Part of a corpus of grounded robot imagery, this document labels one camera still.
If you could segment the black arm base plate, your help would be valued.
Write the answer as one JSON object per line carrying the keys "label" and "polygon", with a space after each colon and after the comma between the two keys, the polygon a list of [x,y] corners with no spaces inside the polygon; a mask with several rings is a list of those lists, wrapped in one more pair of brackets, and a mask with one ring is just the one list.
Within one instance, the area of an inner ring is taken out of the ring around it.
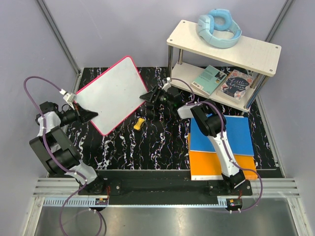
{"label": "black arm base plate", "polygon": [[227,190],[222,180],[191,180],[189,170],[99,171],[103,186],[86,187],[80,195],[109,194],[109,205],[207,206],[218,205],[219,197],[252,196],[250,182]]}

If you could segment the yellow whiteboard eraser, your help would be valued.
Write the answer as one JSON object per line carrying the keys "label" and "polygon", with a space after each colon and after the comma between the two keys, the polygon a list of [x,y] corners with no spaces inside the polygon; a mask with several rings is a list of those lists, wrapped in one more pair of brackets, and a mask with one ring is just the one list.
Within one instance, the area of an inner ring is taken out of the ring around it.
{"label": "yellow whiteboard eraser", "polygon": [[140,131],[141,128],[143,127],[145,123],[145,119],[144,118],[139,118],[136,122],[136,124],[133,126],[134,130]]}

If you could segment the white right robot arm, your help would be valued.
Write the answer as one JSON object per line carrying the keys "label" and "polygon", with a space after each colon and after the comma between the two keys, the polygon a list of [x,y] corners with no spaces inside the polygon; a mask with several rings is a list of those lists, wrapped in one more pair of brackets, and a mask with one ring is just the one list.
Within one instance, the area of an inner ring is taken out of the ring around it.
{"label": "white right robot arm", "polygon": [[165,105],[181,119],[193,118],[201,133],[209,139],[219,158],[224,191],[234,195],[245,182],[245,174],[238,166],[229,145],[226,118],[211,99],[184,102],[179,90],[169,86],[162,89],[155,86],[139,98],[152,105]]}

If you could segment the pink framed whiteboard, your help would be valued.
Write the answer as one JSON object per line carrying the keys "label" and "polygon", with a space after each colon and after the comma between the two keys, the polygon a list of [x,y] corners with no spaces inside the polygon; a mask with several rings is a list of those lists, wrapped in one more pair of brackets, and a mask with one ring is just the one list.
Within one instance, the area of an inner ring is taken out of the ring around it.
{"label": "pink framed whiteboard", "polygon": [[126,56],[78,90],[74,101],[98,113],[91,123],[106,136],[144,103],[140,96],[147,92],[132,57]]}

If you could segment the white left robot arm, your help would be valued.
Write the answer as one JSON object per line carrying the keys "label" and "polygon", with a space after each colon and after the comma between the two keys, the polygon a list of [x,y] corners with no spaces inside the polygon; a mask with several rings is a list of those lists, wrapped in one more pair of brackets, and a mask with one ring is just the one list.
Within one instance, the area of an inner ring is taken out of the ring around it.
{"label": "white left robot arm", "polygon": [[85,164],[63,127],[74,122],[87,123],[98,116],[97,112],[82,108],[78,103],[67,111],[59,111],[53,102],[39,105],[41,113],[35,118],[38,135],[30,141],[30,147],[47,170],[54,176],[70,176],[76,179],[82,192],[100,195],[106,190],[106,182],[93,167]]}

